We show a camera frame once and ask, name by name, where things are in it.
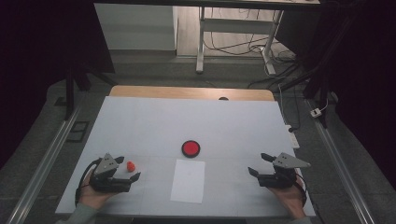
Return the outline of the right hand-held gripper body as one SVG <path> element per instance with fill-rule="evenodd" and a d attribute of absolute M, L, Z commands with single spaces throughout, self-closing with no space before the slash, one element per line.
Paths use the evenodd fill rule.
<path fill-rule="evenodd" d="M 311 166 L 309 162 L 302 161 L 284 152 L 280 153 L 271 163 L 275 172 L 271 175 L 258 176 L 261 187 L 274 189 L 290 188 L 297 179 L 296 169 Z"/>

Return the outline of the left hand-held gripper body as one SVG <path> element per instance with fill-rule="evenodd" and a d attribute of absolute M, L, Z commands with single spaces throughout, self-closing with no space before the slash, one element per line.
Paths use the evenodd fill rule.
<path fill-rule="evenodd" d="M 118 167 L 119 164 L 109 153 L 100 158 L 90 178 L 92 188 L 103 193 L 128 192 L 132 183 L 127 178 L 116 178 L 114 176 Z"/>

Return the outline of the white paper sheet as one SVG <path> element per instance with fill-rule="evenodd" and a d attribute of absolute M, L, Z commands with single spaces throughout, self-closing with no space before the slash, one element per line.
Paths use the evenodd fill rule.
<path fill-rule="evenodd" d="M 177 160 L 171 201 L 202 203 L 205 188 L 205 162 Z"/>

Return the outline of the round red ink pad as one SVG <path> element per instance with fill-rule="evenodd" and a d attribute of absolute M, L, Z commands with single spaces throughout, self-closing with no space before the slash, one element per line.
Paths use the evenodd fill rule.
<path fill-rule="evenodd" d="M 183 143 L 181 147 L 182 154 L 187 158 L 195 158 L 199 155 L 201 147 L 198 142 L 189 140 Z"/>

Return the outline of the person's left hand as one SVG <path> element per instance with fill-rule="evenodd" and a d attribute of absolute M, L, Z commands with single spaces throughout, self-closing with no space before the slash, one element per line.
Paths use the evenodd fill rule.
<path fill-rule="evenodd" d="M 107 200 L 115 196 L 115 193 L 103 193 L 95 191 L 90 185 L 91 175 L 92 171 L 89 171 L 82 182 L 78 202 L 87 205 L 95 210 L 100 210 L 105 205 Z"/>

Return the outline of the person's right hand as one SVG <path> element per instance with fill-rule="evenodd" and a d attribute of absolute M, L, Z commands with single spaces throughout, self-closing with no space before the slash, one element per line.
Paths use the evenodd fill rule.
<path fill-rule="evenodd" d="M 296 179 L 296 183 L 298 186 L 292 186 L 288 189 L 269 188 L 269 190 L 275 194 L 293 219 L 300 219 L 306 217 L 303 206 L 303 194 L 299 190 L 302 185 L 300 177 Z"/>

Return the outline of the white power strip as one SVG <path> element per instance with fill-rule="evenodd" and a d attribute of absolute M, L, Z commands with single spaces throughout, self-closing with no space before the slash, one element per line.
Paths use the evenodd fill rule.
<path fill-rule="evenodd" d="M 300 148 L 300 145 L 298 143 L 298 140 L 296 138 L 296 135 L 294 134 L 294 130 L 290 125 L 285 125 L 289 135 L 290 135 L 290 141 L 292 144 L 292 148 L 297 149 Z"/>

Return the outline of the black metal stand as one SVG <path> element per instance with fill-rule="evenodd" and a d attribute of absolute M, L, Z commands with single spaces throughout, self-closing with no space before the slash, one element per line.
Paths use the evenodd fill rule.
<path fill-rule="evenodd" d="M 80 91 L 88 91 L 92 87 L 92 84 L 88 78 L 88 74 L 98 77 L 111 87 L 118 85 L 115 80 L 111 79 L 106 74 L 99 72 L 93 67 L 87 65 L 86 63 L 75 63 L 74 65 L 71 65 L 65 73 L 65 120 L 69 120 L 72 116 L 72 112 L 75 110 L 74 86 L 77 85 Z"/>
<path fill-rule="evenodd" d="M 303 90 L 303 97 L 305 99 L 313 99 L 319 93 L 318 106 L 321 114 L 317 116 L 317 120 L 324 129 L 328 127 L 326 108 L 329 105 L 328 92 L 330 89 L 329 80 L 332 59 L 355 19 L 356 16 L 353 13 L 344 13 L 342 16 L 338 16 L 338 22 L 332 21 L 332 29 L 327 34 L 327 37 L 323 39 L 320 46 L 316 48 L 316 53 L 318 54 L 316 66 L 277 90 L 278 93 L 281 93 L 307 80 L 308 84 Z"/>

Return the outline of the white table cover board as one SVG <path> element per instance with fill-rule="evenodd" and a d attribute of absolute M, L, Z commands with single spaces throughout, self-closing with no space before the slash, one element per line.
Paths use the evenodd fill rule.
<path fill-rule="evenodd" d="M 193 140 L 195 158 L 181 152 Z M 275 195 L 248 167 L 271 174 L 261 153 L 293 152 L 279 106 L 268 101 L 107 97 L 56 209 L 70 214 L 75 190 L 89 163 L 110 153 L 132 161 L 138 181 L 111 198 L 102 211 L 129 217 L 283 217 Z M 177 160 L 205 162 L 202 203 L 171 201 Z"/>

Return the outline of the wooden table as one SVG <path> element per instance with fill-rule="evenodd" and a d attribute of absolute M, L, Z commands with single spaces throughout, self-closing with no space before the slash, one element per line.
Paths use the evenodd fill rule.
<path fill-rule="evenodd" d="M 122 86 L 111 89 L 114 97 L 148 97 L 166 99 L 205 99 L 218 100 L 221 97 L 230 101 L 271 101 L 274 95 L 268 90 L 242 90 L 219 88 L 187 88 L 187 87 L 154 87 L 154 86 Z"/>

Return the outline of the white cabinet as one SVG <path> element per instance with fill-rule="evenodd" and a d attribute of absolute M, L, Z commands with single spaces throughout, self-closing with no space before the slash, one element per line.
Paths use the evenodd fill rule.
<path fill-rule="evenodd" d="M 177 8 L 94 4 L 110 49 L 176 50 Z"/>

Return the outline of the grey metal floor rail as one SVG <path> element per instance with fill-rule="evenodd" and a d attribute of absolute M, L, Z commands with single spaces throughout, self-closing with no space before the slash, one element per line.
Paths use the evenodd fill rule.
<path fill-rule="evenodd" d="M 364 200 L 360 189 L 355 184 L 354 179 L 347 169 L 338 146 L 335 144 L 331 133 L 325 128 L 318 119 L 314 119 L 318 134 L 320 135 L 325 148 L 332 160 L 335 170 L 344 186 L 347 197 L 350 200 L 361 224 L 375 224 L 367 202 Z"/>
<path fill-rule="evenodd" d="M 16 206 L 14 207 L 10 217 L 8 218 L 6 224 L 23 224 L 27 216 L 29 215 L 35 199 L 38 196 L 38 193 L 42 189 L 45 180 L 47 179 L 50 170 L 55 163 L 63 145 L 69 135 L 72 126 L 74 125 L 79 113 L 81 110 L 81 106 L 78 105 L 70 117 L 65 120 L 60 129 L 55 134 L 55 137 L 51 141 L 43 159 L 38 164 L 38 167 L 35 169 L 35 172 L 29 181 L 27 187 L 25 188 L 23 194 L 18 200 Z"/>

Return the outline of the white metal desk frame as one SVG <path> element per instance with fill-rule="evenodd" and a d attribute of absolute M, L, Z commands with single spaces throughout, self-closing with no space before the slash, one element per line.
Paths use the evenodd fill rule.
<path fill-rule="evenodd" d="M 199 8 L 199 42 L 196 57 L 196 73 L 204 71 L 204 33 L 236 33 L 268 35 L 269 39 L 263 49 L 262 57 L 266 68 L 274 73 L 269 62 L 268 52 L 275 38 L 281 15 L 286 10 L 316 10 L 323 7 L 323 0 L 93 0 L 99 4 L 198 7 Z M 272 21 L 247 21 L 231 19 L 212 19 L 205 17 L 207 7 L 268 9 L 275 12 Z"/>

